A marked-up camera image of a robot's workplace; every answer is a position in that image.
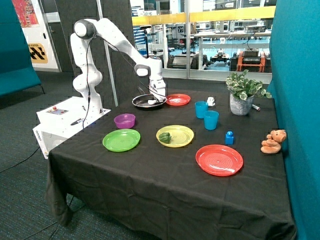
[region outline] blue cup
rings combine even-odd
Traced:
[[[206,111],[208,111],[208,103],[206,101],[197,101],[195,103],[195,115],[198,119],[203,119]]]
[[[206,111],[204,113],[204,128],[214,130],[217,127],[219,113],[217,111]]]

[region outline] black tablecloth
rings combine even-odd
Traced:
[[[210,131],[195,116],[195,102],[206,100],[208,93],[169,93],[188,94],[191,101],[146,111],[128,99],[49,153],[46,199],[59,223],[67,225],[72,218],[66,204],[66,195],[72,194],[92,210],[161,239],[294,239],[282,154],[260,151],[261,141],[278,127],[274,100],[256,98],[261,111],[252,108],[237,116],[228,94],[213,94],[219,121]],[[108,151],[102,140],[117,130],[114,117],[123,113],[136,115],[133,129],[140,142],[126,152]],[[192,142],[179,148],[161,145],[156,133],[168,125],[192,129]],[[227,131],[234,133],[231,147],[242,155],[243,168],[232,176],[210,175],[198,166],[196,152],[224,145]]]

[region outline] green leaves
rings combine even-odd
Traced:
[[[265,93],[265,96],[266,96],[268,99],[272,98],[272,95],[271,95],[270,92],[266,92],[266,93]]]
[[[242,99],[242,100],[247,100],[248,95],[246,94],[245,91],[243,91],[243,92],[240,93],[239,98]]]
[[[237,98],[246,100],[248,97],[255,96],[257,98],[271,98],[271,94],[264,89],[262,81],[245,78],[245,75],[249,70],[244,70],[241,74],[232,72],[230,76],[226,78],[227,89],[231,91],[231,94]]]

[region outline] white box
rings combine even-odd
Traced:
[[[103,112],[86,118],[84,123],[80,121],[71,125],[86,117],[87,108],[83,97],[73,96],[36,113],[40,124],[33,128],[33,132],[45,159],[48,159],[49,151],[111,111],[103,109]]]

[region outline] red plate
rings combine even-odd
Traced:
[[[230,176],[244,164],[240,153],[224,145],[207,145],[200,148],[195,159],[202,170],[215,176]]]
[[[191,97],[185,94],[171,94],[166,97],[166,103],[172,106],[182,106],[190,102]]]

